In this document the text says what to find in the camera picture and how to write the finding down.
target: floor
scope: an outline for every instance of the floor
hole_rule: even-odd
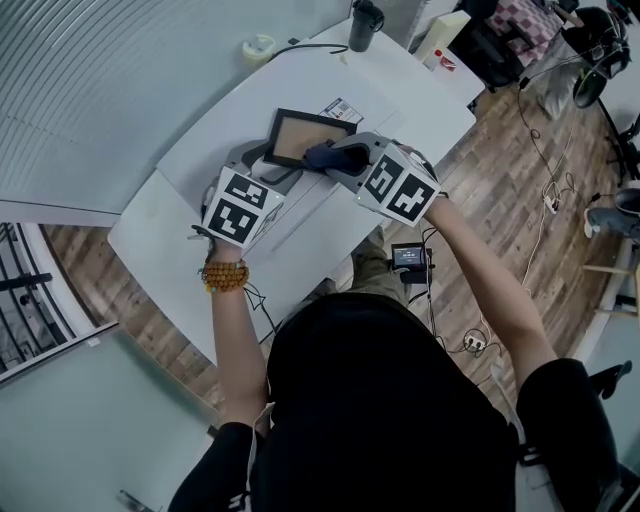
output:
[[[516,88],[481,96],[477,124],[438,163],[436,172],[443,189],[469,223],[518,279],[523,278],[532,250],[538,245],[525,287],[542,314],[554,349],[558,355],[567,356],[573,353],[589,325],[607,280],[599,273],[582,272],[581,265],[612,264],[620,245],[612,235],[600,234],[588,240],[582,231],[586,202],[596,192],[606,194],[615,188],[615,169],[606,164],[611,156],[605,140],[609,131],[597,105],[582,111],[568,108],[556,122],[541,113],[532,90],[522,94],[522,106],[528,123],[540,132],[538,144],[552,169],[573,126],[557,172],[562,204],[556,215],[547,212],[542,231],[540,191],[549,172],[534,151],[521,120]],[[573,177],[575,192],[567,176]],[[206,403],[219,407],[223,397],[216,368],[173,327],[129,275],[107,242],[107,230],[68,226],[46,226],[45,230],[62,266],[96,319],[118,319],[179,382]],[[397,223],[386,223],[385,237],[388,245],[420,240],[417,228]],[[438,334],[444,337],[448,349],[455,351],[461,347],[467,330],[483,329],[480,312],[460,267],[440,236],[434,236],[429,245],[436,264],[433,309]],[[351,264],[345,260],[332,277],[339,288],[346,289],[351,274]],[[417,300],[411,310],[427,322],[426,298]],[[268,355],[269,343],[263,348]],[[504,411],[505,403],[497,388],[487,380],[489,366],[500,350],[501,345],[495,344],[478,358],[467,353],[452,357]],[[508,356],[505,359],[508,391],[513,396]]]

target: outlet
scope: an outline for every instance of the outlet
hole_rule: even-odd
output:
[[[467,334],[464,338],[464,348],[466,348],[469,352],[480,352],[486,346],[486,341],[480,338],[476,338],[471,334]]]
[[[558,201],[557,199],[551,199],[549,196],[544,196],[544,205],[551,213],[555,215],[556,213],[558,213],[560,201]]]

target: pants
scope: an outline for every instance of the pants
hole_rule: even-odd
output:
[[[353,283],[349,292],[384,295],[398,301],[404,307],[409,305],[411,285],[404,284],[400,281],[400,274],[389,269],[387,253],[384,251],[384,236],[380,226],[374,229],[353,250],[351,260],[353,261]],[[288,318],[314,300],[332,293],[338,293],[336,283],[327,278],[294,308]]]
[[[591,208],[589,224],[607,228],[633,240],[640,240],[640,217],[625,215],[615,208]]]
[[[558,36],[550,50],[550,59],[548,63],[545,62],[547,69],[577,56],[575,50],[569,46],[562,35]],[[538,89],[538,103],[551,119],[558,119],[567,103],[573,100],[573,88],[582,69],[586,66],[587,64],[582,58],[576,58],[549,71],[549,81],[546,86],[544,85],[546,81],[540,80],[543,85]]]

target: black cup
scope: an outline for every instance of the black cup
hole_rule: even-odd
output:
[[[353,4],[353,24],[349,36],[349,48],[364,52],[369,48],[373,34],[384,26],[384,13],[371,0],[357,0]]]

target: wooden bead bracelet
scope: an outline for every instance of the wooden bead bracelet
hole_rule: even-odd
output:
[[[230,292],[243,288],[249,280],[249,267],[244,260],[238,263],[208,262],[202,269],[202,282],[208,292]]]

